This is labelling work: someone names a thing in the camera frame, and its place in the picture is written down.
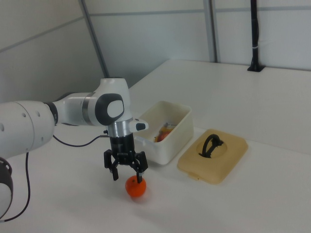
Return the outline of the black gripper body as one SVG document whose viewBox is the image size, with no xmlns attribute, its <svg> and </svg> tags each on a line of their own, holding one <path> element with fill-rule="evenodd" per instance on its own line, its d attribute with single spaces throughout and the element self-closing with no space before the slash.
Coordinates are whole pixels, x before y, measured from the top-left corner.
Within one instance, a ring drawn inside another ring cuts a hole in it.
<svg viewBox="0 0 311 233">
<path fill-rule="evenodd" d="M 114 162 L 120 165 L 131 165 L 135 158 L 134 136 L 129 134 L 122 137 L 110 138 Z"/>
</svg>

